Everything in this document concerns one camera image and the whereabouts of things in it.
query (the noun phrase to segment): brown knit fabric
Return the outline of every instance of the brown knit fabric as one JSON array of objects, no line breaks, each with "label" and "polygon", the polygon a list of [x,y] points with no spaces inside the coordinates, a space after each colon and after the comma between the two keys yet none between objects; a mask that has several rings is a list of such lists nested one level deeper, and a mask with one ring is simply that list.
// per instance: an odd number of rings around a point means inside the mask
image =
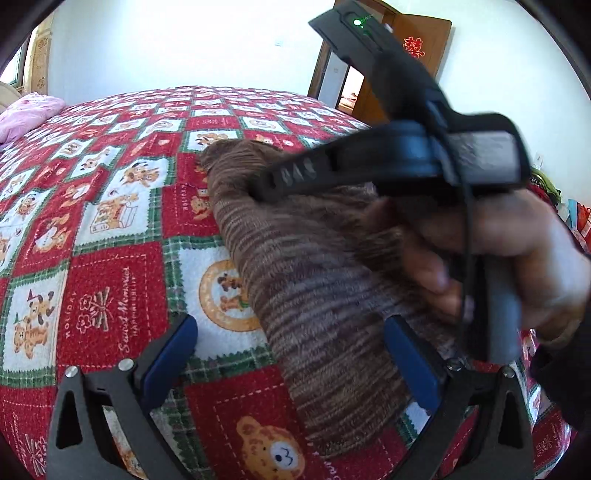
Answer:
[{"label": "brown knit fabric", "polygon": [[364,230],[371,190],[339,187],[276,205],[249,197],[246,178],[282,155],[226,140],[201,163],[214,217],[307,438],[330,458],[371,440],[408,403],[385,349],[384,319],[403,315],[444,354],[451,337],[404,280],[397,232]]}]

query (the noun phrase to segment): red and white quilt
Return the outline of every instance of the red and white quilt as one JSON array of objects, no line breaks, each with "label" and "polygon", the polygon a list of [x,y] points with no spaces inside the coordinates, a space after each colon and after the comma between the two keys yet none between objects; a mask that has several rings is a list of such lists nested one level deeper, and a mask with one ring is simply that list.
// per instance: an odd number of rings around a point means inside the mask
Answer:
[{"label": "red and white quilt", "polygon": [[[0,154],[0,432],[33,477],[45,477],[47,430],[66,367],[90,372],[138,356],[164,333],[171,312],[197,319],[199,341],[154,419],[195,478],[388,476],[425,412],[412,404],[363,450],[320,459],[246,293],[231,281],[238,273],[199,165],[200,152],[222,138],[295,152],[362,127],[293,93],[188,86],[67,108]],[[570,430],[555,409],[539,406],[537,385],[524,381],[524,391],[538,420],[536,468],[544,475]],[[106,415],[128,469],[145,478],[113,412]],[[442,474],[469,427],[470,420]],[[247,449],[252,439],[268,448]]]}]

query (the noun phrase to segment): metal screw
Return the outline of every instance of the metal screw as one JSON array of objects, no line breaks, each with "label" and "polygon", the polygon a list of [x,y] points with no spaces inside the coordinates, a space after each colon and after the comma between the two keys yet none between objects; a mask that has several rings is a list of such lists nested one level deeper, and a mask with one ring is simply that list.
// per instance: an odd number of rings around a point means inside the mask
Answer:
[{"label": "metal screw", "polygon": [[119,370],[122,372],[128,372],[134,367],[134,361],[131,358],[124,358],[121,362],[119,362]]},{"label": "metal screw", "polygon": [[464,366],[457,358],[450,358],[447,361],[447,369],[452,372],[459,372],[462,368],[464,368]]},{"label": "metal screw", "polygon": [[78,375],[78,367],[71,365],[68,368],[66,368],[66,377],[74,378],[76,375]]},{"label": "metal screw", "polygon": [[513,378],[515,376],[515,370],[511,367],[503,367],[503,376],[507,378]]}]

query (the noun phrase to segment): wooden door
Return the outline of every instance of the wooden door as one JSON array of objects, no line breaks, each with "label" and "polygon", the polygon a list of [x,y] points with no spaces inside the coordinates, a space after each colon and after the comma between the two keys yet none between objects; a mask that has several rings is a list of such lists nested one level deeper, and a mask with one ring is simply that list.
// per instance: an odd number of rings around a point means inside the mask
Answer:
[{"label": "wooden door", "polygon": [[[410,55],[425,65],[427,71],[435,78],[452,23],[442,18],[405,14],[386,14],[382,23],[392,27],[392,35]],[[361,85],[352,116],[368,125],[378,125],[388,121],[367,79]]]}]

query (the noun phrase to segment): hand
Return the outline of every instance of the hand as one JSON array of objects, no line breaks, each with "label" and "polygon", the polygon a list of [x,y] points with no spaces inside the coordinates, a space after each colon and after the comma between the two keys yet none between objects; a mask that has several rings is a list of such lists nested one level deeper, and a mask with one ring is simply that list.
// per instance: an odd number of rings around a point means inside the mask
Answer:
[{"label": "hand", "polygon": [[[402,263],[442,319],[455,321],[462,286],[448,275],[427,242],[450,252],[463,252],[463,209],[446,209],[404,228]],[[528,190],[475,202],[473,253],[514,259],[522,300],[522,326],[535,328],[544,340],[559,337],[582,319],[591,291],[591,261],[574,245],[555,212]],[[383,198],[367,212],[371,226],[397,224],[394,201]]]}]

